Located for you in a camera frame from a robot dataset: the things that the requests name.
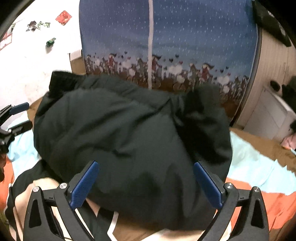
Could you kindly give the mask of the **white drawer cabinet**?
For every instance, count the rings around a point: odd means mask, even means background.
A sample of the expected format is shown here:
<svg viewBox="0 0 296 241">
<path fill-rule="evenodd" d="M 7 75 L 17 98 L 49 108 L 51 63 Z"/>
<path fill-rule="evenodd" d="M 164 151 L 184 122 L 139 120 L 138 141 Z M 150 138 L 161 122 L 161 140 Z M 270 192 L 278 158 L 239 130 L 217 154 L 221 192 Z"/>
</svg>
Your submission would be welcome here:
<svg viewBox="0 0 296 241">
<path fill-rule="evenodd" d="M 265 86 L 243 130 L 258 137 L 282 142 L 292 133 L 290 124 L 293 121 L 295 113 L 291 107 Z"/>
</svg>

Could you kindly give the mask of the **dark green padded coat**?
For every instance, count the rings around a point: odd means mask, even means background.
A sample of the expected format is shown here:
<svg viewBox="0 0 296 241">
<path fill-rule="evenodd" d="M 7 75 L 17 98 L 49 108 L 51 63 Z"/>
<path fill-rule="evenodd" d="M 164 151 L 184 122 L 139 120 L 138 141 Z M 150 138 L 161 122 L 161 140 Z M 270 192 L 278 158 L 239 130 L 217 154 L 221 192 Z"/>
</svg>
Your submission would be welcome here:
<svg viewBox="0 0 296 241">
<path fill-rule="evenodd" d="M 16 240 L 33 186 L 68 183 L 90 161 L 100 170 L 79 212 L 96 240 L 108 240 L 115 212 L 145 227 L 205 230 L 215 209 L 193 166 L 202 161 L 225 180 L 232 159 L 228 118 L 210 84 L 173 94 L 55 71 L 33 133 L 41 159 L 16 178 L 4 212 Z"/>
</svg>

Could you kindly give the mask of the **blue printed fabric wardrobe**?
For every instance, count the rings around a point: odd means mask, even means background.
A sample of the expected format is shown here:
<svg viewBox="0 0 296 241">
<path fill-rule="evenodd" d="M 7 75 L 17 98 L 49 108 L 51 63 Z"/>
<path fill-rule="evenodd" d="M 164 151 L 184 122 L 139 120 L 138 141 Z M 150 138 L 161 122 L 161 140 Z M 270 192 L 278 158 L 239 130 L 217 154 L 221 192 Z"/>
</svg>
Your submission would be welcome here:
<svg viewBox="0 0 296 241">
<path fill-rule="evenodd" d="M 213 84 L 232 120 L 256 53 L 252 14 L 251 1 L 81 1 L 86 72 L 174 93 Z"/>
</svg>

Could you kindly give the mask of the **wall sticker cluster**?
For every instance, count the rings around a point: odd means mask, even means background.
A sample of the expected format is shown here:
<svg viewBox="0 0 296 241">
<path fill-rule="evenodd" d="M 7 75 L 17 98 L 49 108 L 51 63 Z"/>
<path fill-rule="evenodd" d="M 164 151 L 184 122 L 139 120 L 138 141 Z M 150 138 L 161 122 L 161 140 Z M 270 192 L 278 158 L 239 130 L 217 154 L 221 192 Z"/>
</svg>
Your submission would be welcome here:
<svg viewBox="0 0 296 241">
<path fill-rule="evenodd" d="M 36 21 L 31 21 L 28 25 L 27 25 L 27 29 L 26 31 L 29 32 L 29 31 L 32 31 L 34 32 L 36 29 L 40 30 L 41 28 L 49 28 L 50 27 L 50 24 L 49 22 L 42 22 L 42 21 L 39 21 L 38 23 Z"/>
</svg>

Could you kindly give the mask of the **brown cardboard box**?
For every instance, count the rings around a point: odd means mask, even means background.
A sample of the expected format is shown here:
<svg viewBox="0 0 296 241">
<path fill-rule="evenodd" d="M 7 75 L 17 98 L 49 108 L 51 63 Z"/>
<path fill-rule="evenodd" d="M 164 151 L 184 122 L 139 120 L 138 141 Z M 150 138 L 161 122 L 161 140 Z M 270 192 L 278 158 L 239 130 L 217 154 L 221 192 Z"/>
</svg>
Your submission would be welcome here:
<svg viewBox="0 0 296 241">
<path fill-rule="evenodd" d="M 71 71 L 77 75 L 85 75 L 86 68 L 84 63 L 84 58 L 82 55 L 82 50 L 77 50 L 72 53 L 69 53 Z"/>
</svg>

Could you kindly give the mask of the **red paper wall decoration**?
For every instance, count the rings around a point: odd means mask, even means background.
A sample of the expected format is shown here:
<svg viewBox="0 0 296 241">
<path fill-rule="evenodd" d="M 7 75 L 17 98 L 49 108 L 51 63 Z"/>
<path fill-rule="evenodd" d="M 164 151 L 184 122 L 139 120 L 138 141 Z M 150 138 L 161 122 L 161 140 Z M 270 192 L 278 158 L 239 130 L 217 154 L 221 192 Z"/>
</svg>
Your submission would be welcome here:
<svg viewBox="0 0 296 241">
<path fill-rule="evenodd" d="M 66 25 L 69 20 L 72 18 L 72 16 L 67 12 L 67 11 L 62 11 L 62 13 L 60 13 L 55 20 L 57 22 L 59 22 L 61 25 Z"/>
</svg>

